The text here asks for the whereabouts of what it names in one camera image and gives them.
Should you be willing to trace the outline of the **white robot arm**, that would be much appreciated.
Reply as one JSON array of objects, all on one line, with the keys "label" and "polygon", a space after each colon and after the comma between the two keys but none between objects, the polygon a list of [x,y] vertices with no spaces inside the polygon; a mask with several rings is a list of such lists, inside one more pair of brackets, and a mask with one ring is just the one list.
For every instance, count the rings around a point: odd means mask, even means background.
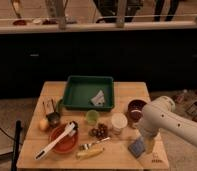
[{"label": "white robot arm", "polygon": [[168,96],[161,96],[142,108],[138,130],[143,137],[146,153],[153,151],[159,129],[168,130],[197,147],[197,122],[174,113],[175,102]]}]

